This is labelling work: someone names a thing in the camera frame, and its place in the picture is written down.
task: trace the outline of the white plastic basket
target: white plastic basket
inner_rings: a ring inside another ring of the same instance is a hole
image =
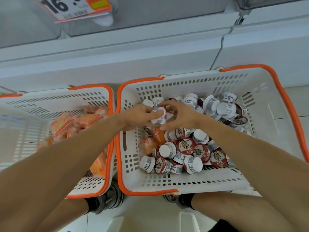
[[[50,123],[63,112],[82,114],[81,105],[107,105],[112,115],[115,111],[113,90],[98,84],[1,96],[0,170],[35,153],[37,143],[47,137]],[[117,172],[114,141],[108,145],[106,169],[109,171],[105,179],[85,175],[67,198],[94,197],[107,191]]]
[[[295,109],[280,85],[273,69],[266,65],[238,66],[226,70],[203,71],[160,78],[146,78],[126,82],[118,90],[117,112],[125,111],[144,99],[162,96],[165,99],[194,92],[218,95],[230,91],[248,108],[249,126],[254,137],[276,144],[284,139],[291,150],[301,148],[309,160],[306,141]],[[272,110],[282,114],[291,132],[281,135]],[[127,195],[182,194],[227,191],[243,188],[249,182],[237,168],[206,167],[195,174],[146,174],[139,169],[139,142],[143,130],[120,132],[115,148],[118,159],[118,183]]]

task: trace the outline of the human arm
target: human arm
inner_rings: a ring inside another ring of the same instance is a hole
[[[226,220],[239,232],[293,232],[291,224],[264,198],[228,192],[196,193],[192,207],[218,222]]]
[[[188,106],[167,101],[168,110],[177,110],[175,121],[161,126],[201,129],[233,160],[250,184],[297,231],[309,228],[309,164],[265,141],[234,130]]]
[[[120,130],[162,115],[151,110],[135,105],[0,172],[0,231],[35,231]]]

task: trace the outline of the price tag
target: price tag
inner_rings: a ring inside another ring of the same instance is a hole
[[[111,11],[108,0],[38,0],[59,22]]]

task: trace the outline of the white tiled floor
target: white tiled floor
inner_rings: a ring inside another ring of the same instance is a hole
[[[309,144],[309,105],[307,102],[309,86],[287,88],[286,91],[300,116],[299,119]],[[286,121],[280,119],[280,114],[275,114],[274,116],[278,118],[276,119],[276,124],[281,134],[284,135],[285,133],[292,132],[285,127]],[[279,142],[277,145],[303,159],[300,152],[292,150],[284,142]],[[90,213],[88,218],[85,215],[60,232],[106,232],[112,219],[118,216],[125,216],[123,227],[120,231],[157,232],[159,230],[160,232],[165,232],[170,231],[170,228],[174,228],[174,231],[179,231],[181,226],[180,218],[182,220],[186,219],[186,223],[193,224],[195,222],[194,217],[196,218],[200,230],[194,230],[193,232],[208,231],[215,224],[213,220],[199,212],[193,212],[192,210],[184,211],[189,214],[180,214],[181,210],[176,205],[166,202],[162,196],[127,197],[120,208],[104,211],[100,215]]]

